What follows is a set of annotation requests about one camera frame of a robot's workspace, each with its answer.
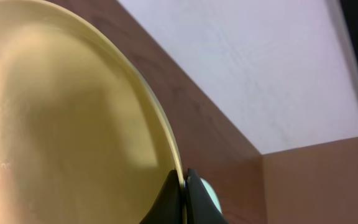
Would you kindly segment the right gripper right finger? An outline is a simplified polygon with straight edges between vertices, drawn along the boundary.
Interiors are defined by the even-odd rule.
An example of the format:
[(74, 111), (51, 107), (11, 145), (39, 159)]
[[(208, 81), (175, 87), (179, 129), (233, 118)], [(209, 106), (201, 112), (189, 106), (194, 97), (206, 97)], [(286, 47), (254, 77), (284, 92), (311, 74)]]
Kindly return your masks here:
[(187, 223), (227, 224), (195, 169), (188, 169), (185, 192)]

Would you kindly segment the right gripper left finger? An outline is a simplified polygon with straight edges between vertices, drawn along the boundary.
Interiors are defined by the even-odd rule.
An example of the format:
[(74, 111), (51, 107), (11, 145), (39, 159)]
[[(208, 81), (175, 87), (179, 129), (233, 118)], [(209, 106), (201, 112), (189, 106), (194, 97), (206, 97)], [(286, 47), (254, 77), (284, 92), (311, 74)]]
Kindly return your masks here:
[(182, 224), (181, 188), (176, 170), (171, 170), (155, 199), (152, 208), (140, 224)]

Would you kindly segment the light blue plate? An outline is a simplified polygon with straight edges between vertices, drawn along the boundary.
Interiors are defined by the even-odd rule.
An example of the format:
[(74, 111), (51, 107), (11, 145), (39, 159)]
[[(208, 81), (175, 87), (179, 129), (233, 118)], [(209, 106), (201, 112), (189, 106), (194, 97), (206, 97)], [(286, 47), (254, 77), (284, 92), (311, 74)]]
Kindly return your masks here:
[(214, 191), (214, 189), (212, 188), (212, 186), (203, 178), (201, 178), (201, 181), (209, 195), (209, 197), (211, 198), (211, 200), (214, 203), (214, 206), (217, 208), (217, 210), (222, 213), (222, 209), (221, 209), (221, 205), (219, 203), (219, 199), (218, 196), (216, 194), (216, 192)]

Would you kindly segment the yellow plate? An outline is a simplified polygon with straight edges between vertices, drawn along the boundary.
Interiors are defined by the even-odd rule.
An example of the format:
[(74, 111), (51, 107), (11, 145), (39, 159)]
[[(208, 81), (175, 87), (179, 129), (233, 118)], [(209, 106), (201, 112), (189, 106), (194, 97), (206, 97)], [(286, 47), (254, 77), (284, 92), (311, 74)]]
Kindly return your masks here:
[(140, 223), (180, 168), (156, 97), (99, 30), (0, 1), (0, 223)]

